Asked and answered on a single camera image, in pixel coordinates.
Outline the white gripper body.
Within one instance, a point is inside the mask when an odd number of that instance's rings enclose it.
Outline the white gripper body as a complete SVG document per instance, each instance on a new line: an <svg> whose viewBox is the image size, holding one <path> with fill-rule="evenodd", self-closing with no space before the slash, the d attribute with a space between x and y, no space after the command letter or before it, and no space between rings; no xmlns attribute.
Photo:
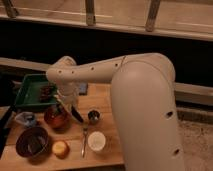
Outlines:
<svg viewBox="0 0 213 171"><path fill-rule="evenodd" d="M67 105L69 109L77 107L79 97L79 88L77 83L71 82L68 84L58 85L57 93L62 102Z"/></svg>

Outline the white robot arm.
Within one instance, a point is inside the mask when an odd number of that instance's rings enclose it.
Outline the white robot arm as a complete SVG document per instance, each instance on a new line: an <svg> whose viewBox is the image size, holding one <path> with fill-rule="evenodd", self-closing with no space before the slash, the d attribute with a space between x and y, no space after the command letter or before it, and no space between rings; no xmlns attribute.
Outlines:
<svg viewBox="0 0 213 171"><path fill-rule="evenodd" d="M172 62L159 53L75 65L63 57L46 71L61 95L72 82L109 83L126 171L186 171Z"/></svg>

